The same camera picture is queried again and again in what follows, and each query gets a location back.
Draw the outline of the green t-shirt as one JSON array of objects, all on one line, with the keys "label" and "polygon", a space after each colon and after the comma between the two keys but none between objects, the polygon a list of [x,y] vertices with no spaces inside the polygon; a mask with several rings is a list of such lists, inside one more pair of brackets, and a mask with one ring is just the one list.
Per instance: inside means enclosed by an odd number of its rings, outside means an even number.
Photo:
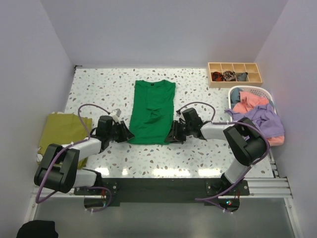
[{"label": "green t-shirt", "polygon": [[174,114],[176,84],[168,80],[137,80],[129,130],[133,145],[165,145]]}]

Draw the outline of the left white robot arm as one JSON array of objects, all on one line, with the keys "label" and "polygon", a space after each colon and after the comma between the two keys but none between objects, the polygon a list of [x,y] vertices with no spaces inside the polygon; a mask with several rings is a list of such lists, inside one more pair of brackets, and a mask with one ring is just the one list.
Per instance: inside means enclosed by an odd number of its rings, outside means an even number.
[{"label": "left white robot arm", "polygon": [[124,121],[114,116],[101,116],[90,136],[70,144],[50,144],[34,176],[34,184],[41,188],[68,193],[73,188],[85,187],[91,194],[103,188],[100,173],[94,170],[77,170],[78,162],[102,153],[110,142],[126,142],[134,138]]}]

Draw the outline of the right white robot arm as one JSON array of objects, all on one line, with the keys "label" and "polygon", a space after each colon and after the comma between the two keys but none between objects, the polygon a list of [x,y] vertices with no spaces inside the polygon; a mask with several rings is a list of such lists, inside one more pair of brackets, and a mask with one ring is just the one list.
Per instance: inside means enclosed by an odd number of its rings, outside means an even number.
[{"label": "right white robot arm", "polygon": [[184,110],[182,116],[182,119],[172,122],[165,142],[183,143],[188,136],[200,140],[217,139],[228,142],[234,159],[215,185],[218,192],[233,194],[238,189],[238,182],[251,166],[269,151],[269,142],[249,118],[232,122],[203,121],[193,108]]}]

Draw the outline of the olive folded t-shirt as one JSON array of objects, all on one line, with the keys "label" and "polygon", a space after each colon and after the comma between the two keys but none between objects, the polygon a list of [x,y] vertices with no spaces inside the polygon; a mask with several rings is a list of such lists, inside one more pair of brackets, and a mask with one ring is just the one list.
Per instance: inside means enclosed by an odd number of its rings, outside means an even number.
[{"label": "olive folded t-shirt", "polygon": [[47,121],[39,141],[37,163],[40,163],[47,147],[50,144],[69,144],[85,139],[88,130],[92,129],[93,121],[91,118],[82,118],[75,114],[52,113],[48,115]]}]

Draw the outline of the blue grey garment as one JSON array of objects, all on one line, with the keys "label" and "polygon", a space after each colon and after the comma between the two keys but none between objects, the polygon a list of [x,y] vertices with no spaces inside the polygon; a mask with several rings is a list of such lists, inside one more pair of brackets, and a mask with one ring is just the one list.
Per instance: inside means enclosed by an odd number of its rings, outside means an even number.
[{"label": "blue grey garment", "polygon": [[240,101],[240,92],[243,91],[240,88],[234,88],[230,94],[231,101]]}]

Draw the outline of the orange black rolled sock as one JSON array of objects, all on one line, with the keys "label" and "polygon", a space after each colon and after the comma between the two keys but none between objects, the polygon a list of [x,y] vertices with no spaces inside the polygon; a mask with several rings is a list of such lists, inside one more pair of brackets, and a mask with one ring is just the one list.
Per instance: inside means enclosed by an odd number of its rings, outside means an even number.
[{"label": "orange black rolled sock", "polygon": [[222,82],[224,81],[224,76],[222,73],[215,71],[211,74],[211,80],[214,82]]}]

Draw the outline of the wooden compartment tray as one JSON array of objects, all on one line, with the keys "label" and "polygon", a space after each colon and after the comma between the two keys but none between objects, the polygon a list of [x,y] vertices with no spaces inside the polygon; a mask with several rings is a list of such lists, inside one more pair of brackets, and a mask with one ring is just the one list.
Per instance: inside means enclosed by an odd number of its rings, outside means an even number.
[{"label": "wooden compartment tray", "polygon": [[[248,73],[246,82],[214,82],[211,80],[211,74],[215,71],[224,73],[230,70],[237,73]],[[262,77],[256,63],[244,62],[209,62],[207,66],[208,82],[210,88],[231,88],[233,86],[261,86],[263,84]]]}]

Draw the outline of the brown patterned rolled sock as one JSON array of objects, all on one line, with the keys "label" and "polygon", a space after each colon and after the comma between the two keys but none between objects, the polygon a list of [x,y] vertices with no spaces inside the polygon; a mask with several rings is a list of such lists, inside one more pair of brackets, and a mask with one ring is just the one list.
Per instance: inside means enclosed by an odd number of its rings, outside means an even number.
[{"label": "brown patterned rolled sock", "polygon": [[236,73],[230,70],[225,71],[223,73],[223,80],[226,82],[236,81]]}]

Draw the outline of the pink t-shirt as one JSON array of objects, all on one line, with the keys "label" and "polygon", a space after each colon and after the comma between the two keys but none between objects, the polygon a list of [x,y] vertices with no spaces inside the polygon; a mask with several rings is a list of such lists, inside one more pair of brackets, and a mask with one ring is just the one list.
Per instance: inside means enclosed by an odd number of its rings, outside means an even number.
[{"label": "pink t-shirt", "polygon": [[280,146],[284,143],[284,127],[269,99],[236,88],[230,100],[231,109],[228,114],[233,120],[247,117],[263,133],[270,146]]}]

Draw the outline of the dark grey rolled sock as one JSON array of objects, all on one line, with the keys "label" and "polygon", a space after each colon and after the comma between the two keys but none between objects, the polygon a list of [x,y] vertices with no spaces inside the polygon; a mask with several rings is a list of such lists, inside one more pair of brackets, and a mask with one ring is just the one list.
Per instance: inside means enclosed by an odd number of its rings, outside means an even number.
[{"label": "dark grey rolled sock", "polygon": [[248,78],[248,73],[247,72],[237,73],[236,74],[236,80],[238,82],[246,82],[247,78]]}]

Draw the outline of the purple t-shirt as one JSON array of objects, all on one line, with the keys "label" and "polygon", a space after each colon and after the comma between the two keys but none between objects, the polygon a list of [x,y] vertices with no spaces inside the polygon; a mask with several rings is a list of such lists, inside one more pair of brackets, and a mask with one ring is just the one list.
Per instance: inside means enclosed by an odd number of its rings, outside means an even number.
[{"label": "purple t-shirt", "polygon": [[232,109],[226,109],[225,112],[233,119],[238,121],[242,118],[248,118],[262,132],[266,138],[284,136],[285,131],[280,117],[274,112],[271,104],[255,106],[246,113],[234,112]]}]

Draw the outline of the white laundry basket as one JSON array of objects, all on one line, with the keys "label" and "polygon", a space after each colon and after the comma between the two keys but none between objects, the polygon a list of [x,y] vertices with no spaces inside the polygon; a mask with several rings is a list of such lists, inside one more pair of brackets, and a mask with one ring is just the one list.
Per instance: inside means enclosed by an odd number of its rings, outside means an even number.
[{"label": "white laundry basket", "polygon": [[246,113],[248,111],[251,111],[255,106],[259,105],[266,105],[266,104],[271,104],[275,111],[275,106],[272,100],[271,95],[264,89],[260,87],[254,87],[254,86],[244,86],[244,87],[239,87],[243,91],[240,92],[240,101],[231,101],[230,100],[230,94],[231,91],[234,88],[238,87],[233,87],[229,90],[229,109],[232,109],[234,112],[238,113]]}]

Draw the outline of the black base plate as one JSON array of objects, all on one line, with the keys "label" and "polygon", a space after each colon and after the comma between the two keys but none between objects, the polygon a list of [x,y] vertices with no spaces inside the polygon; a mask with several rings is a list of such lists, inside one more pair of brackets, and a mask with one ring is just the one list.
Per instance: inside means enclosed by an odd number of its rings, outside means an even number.
[{"label": "black base plate", "polygon": [[246,180],[234,187],[220,178],[103,178],[95,188],[77,188],[86,208],[118,207],[122,203],[195,203],[208,198],[207,205],[231,211],[240,206],[240,196],[250,195]]}]

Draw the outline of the aluminium rail frame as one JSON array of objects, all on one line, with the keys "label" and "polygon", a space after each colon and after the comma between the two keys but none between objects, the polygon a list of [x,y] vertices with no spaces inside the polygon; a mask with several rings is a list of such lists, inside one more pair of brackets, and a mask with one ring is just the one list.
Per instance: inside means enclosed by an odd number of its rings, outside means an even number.
[{"label": "aluminium rail frame", "polygon": [[[201,177],[202,179],[210,179],[214,177]],[[261,199],[278,199],[282,198],[284,200],[286,209],[287,209],[287,216],[290,220],[290,224],[292,227],[292,231],[294,233],[294,236],[297,238],[302,238],[304,236],[302,229],[299,224],[299,219],[296,213],[295,208],[292,207],[293,205],[293,196],[291,192],[291,188],[288,182],[287,178],[244,178],[242,180],[246,180],[248,183],[248,188],[250,195],[248,196],[240,196],[241,200],[243,197],[246,198],[261,198]],[[80,187],[80,188],[95,188],[97,185],[94,185],[93,187]],[[63,193],[59,191],[53,191],[48,188],[41,188],[37,185],[34,186],[34,189],[32,191],[31,201],[27,210],[27,214],[25,216],[24,222],[27,223],[29,221],[32,221],[35,217],[35,213],[37,210],[37,207],[40,203],[46,201],[48,198],[52,196],[56,197],[69,197],[69,196],[76,196],[74,194],[74,191],[77,188],[71,189],[68,193]],[[199,198],[198,201],[208,203],[208,198]],[[219,205],[217,206],[219,209],[222,210],[223,213],[228,213],[230,210],[221,208]]]}]

